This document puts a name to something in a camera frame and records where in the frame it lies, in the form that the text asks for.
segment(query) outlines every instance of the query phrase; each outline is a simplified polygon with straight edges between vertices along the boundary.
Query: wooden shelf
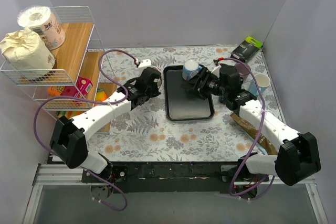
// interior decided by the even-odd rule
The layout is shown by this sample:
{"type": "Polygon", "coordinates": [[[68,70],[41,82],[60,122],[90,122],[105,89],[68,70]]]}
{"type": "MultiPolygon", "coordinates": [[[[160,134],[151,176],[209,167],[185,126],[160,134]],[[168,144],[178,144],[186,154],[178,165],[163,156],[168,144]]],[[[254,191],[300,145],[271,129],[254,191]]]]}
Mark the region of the wooden shelf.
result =
{"type": "Polygon", "coordinates": [[[110,97],[115,92],[115,90],[117,90],[117,85],[111,82],[100,82],[98,84],[98,89],[104,89],[107,97],[110,97]]]}
{"type": "Polygon", "coordinates": [[[92,82],[92,88],[86,95],[86,99],[94,100],[99,80],[98,60],[103,52],[86,52],[79,76],[87,78],[92,82]]]}
{"type": "Polygon", "coordinates": [[[66,38],[52,54],[57,58],[57,69],[64,69],[73,82],[76,82],[83,56],[87,49],[93,23],[62,23],[66,38]]]}

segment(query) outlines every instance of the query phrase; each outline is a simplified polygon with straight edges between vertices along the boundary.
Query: paper cup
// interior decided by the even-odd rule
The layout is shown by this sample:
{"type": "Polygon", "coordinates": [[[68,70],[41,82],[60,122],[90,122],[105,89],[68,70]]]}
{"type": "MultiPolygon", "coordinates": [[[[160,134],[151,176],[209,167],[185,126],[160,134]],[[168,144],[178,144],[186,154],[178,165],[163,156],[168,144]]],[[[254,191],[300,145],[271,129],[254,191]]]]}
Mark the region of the paper cup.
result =
{"type": "MultiPolygon", "coordinates": [[[[245,64],[245,66],[251,71],[251,68],[248,64],[245,64]]],[[[235,68],[238,70],[240,77],[242,77],[243,80],[245,81],[248,75],[250,74],[250,71],[248,71],[242,63],[235,64],[235,68]]]]}
{"type": "MultiPolygon", "coordinates": [[[[271,85],[271,80],[268,78],[267,75],[265,75],[263,73],[256,74],[255,78],[257,80],[257,84],[258,84],[258,87],[259,87],[259,90],[260,90],[261,93],[263,93],[271,85]]],[[[250,83],[248,91],[251,94],[255,95],[256,97],[259,96],[256,84],[254,83],[253,79],[250,83]]]]}

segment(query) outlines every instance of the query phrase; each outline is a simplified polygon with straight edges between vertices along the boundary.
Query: black box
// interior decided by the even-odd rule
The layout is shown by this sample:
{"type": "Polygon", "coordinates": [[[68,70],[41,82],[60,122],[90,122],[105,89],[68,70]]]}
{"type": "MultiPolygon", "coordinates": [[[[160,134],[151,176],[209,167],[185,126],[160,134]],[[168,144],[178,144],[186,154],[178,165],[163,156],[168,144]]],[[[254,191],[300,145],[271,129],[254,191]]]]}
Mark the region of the black box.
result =
{"type": "Polygon", "coordinates": [[[252,37],[247,37],[235,50],[231,53],[231,58],[247,62],[262,47],[262,42],[252,37]]]}

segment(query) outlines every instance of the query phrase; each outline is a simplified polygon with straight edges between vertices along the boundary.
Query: orange item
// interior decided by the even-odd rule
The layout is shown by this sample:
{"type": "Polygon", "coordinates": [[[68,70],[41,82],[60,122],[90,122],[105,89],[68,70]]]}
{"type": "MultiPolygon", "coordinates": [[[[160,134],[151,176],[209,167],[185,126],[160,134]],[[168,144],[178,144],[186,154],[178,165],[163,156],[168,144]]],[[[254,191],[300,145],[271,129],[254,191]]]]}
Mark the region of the orange item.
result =
{"type": "Polygon", "coordinates": [[[48,93],[52,97],[55,97],[57,95],[61,95],[63,90],[64,90],[64,86],[51,86],[48,88],[48,93]]]}
{"type": "Polygon", "coordinates": [[[104,89],[98,89],[97,93],[96,93],[95,101],[97,101],[97,102],[103,102],[106,99],[107,99],[107,94],[105,93],[104,89]]]}

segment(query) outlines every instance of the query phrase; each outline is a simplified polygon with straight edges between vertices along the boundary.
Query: black base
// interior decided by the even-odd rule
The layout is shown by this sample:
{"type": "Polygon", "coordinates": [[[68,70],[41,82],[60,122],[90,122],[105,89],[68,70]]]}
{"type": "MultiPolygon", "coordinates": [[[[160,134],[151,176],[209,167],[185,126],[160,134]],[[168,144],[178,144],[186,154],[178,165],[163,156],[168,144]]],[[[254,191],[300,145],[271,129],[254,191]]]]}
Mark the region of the black base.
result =
{"type": "MultiPolygon", "coordinates": [[[[116,186],[124,193],[216,191],[228,194],[230,179],[224,182],[221,171],[223,166],[230,169],[237,165],[237,162],[113,162],[112,173],[116,186]]],[[[99,181],[83,172],[82,182],[99,181]]]]}

